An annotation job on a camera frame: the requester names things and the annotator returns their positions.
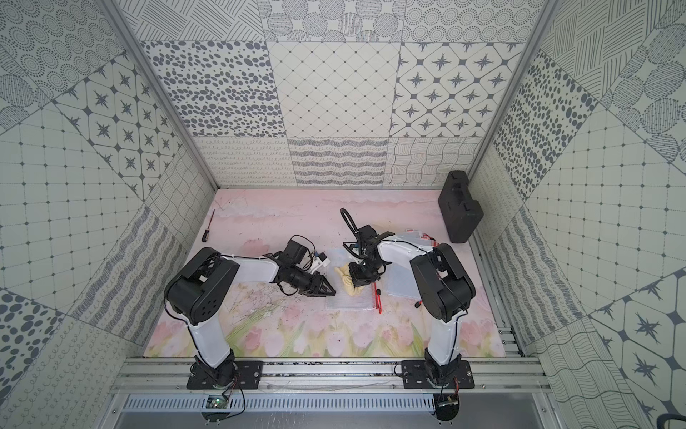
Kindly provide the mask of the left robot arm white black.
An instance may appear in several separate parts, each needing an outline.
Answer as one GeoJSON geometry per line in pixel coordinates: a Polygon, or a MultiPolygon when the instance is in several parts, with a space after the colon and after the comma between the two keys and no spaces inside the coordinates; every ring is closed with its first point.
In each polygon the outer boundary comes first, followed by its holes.
{"type": "Polygon", "coordinates": [[[291,246],[262,257],[232,257],[205,247],[173,277],[164,290],[164,308],[190,333],[196,347],[191,367],[195,379],[214,387],[237,381],[239,368],[219,320],[220,308],[236,282],[264,282],[280,289],[287,284],[295,293],[314,298],[336,294],[324,275],[300,266],[304,255],[291,246]]]}

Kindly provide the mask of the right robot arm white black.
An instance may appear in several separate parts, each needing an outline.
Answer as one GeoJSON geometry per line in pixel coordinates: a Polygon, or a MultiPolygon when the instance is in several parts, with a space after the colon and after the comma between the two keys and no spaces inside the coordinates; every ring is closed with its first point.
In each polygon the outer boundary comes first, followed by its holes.
{"type": "Polygon", "coordinates": [[[353,231],[356,240],[343,248],[356,260],[348,265],[355,287],[370,285],[391,266],[412,273],[411,280],[424,309],[434,318],[424,353],[427,375],[443,387],[457,376],[462,356],[459,336],[476,288],[453,248],[445,243],[420,245],[391,232],[378,234],[365,225],[353,231]]]}

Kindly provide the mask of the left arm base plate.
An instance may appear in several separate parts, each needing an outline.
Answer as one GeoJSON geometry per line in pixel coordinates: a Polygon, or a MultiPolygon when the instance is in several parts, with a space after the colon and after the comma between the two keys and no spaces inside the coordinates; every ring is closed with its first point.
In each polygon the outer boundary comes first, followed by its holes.
{"type": "Polygon", "coordinates": [[[201,357],[195,357],[195,362],[190,367],[186,387],[190,391],[232,387],[248,391],[257,390],[263,369],[263,361],[237,361],[233,352],[217,368],[209,366],[201,357]]]}

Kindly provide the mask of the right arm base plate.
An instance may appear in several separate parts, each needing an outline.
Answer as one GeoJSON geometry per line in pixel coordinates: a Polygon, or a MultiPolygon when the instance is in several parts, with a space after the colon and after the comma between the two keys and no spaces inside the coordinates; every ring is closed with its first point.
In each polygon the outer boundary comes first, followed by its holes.
{"type": "Polygon", "coordinates": [[[448,364],[439,365],[425,350],[424,360],[400,362],[400,377],[407,390],[475,388],[471,365],[461,354],[457,354],[448,364]]]}

